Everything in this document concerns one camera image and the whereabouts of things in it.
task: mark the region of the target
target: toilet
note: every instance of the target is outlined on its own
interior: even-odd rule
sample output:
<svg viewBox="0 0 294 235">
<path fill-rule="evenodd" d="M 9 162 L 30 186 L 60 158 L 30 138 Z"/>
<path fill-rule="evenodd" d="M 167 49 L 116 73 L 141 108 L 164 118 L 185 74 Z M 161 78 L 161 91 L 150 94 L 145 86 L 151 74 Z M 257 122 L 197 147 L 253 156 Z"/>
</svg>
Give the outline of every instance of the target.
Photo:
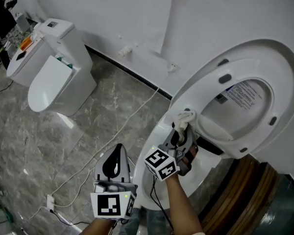
<svg viewBox="0 0 294 235">
<path fill-rule="evenodd" d="M 73 115 L 97 85 L 92 59 L 73 23 L 48 19 L 39 30 L 57 54 L 48 57 L 30 84 L 28 104 L 35 112 Z"/>
<path fill-rule="evenodd" d="M 157 123 L 138 158 L 133 183 L 137 201 L 160 210 L 151 199 L 152 174 L 144 156 L 160 145 L 172 130 L 174 117 L 185 109 L 196 112 L 198 153 L 192 170 L 179 176 L 190 196 L 221 159 L 240 159 L 272 142 L 294 115 L 294 55 L 279 42 L 255 40 L 220 54 L 181 87 L 170 108 Z M 205 140 L 220 153 L 201 147 Z M 165 182 L 155 189 L 164 209 L 169 208 Z"/>
<path fill-rule="evenodd" d="M 25 50 L 23 58 L 17 60 L 18 56 L 23 53 L 19 48 L 12 57 L 6 76 L 14 82 L 29 87 L 35 76 L 38 74 L 49 56 L 55 55 L 55 51 L 46 41 L 45 37 L 39 32 L 40 23 L 34 28 L 31 34 L 33 43 Z"/>
</svg>

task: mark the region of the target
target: white wall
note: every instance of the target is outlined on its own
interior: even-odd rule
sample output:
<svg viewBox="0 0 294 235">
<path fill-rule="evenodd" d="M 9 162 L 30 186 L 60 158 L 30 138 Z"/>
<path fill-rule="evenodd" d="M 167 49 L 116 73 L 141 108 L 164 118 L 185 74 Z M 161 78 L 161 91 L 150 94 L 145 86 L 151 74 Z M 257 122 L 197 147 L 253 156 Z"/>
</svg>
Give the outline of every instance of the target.
<svg viewBox="0 0 294 235">
<path fill-rule="evenodd" d="M 294 52 L 294 0 L 172 0 L 159 53 L 145 45 L 150 28 L 144 22 L 163 15 L 159 10 L 168 0 L 154 7 L 150 0 L 22 0 L 18 6 L 22 4 L 34 19 L 73 22 L 86 45 L 155 85 L 166 77 L 168 63 L 179 65 L 181 69 L 163 84 L 171 95 L 213 57 L 242 42 L 274 39 Z M 125 45 L 133 46 L 133 53 L 120 58 L 117 53 Z M 280 137 L 256 156 L 294 176 L 294 119 Z"/>
</svg>

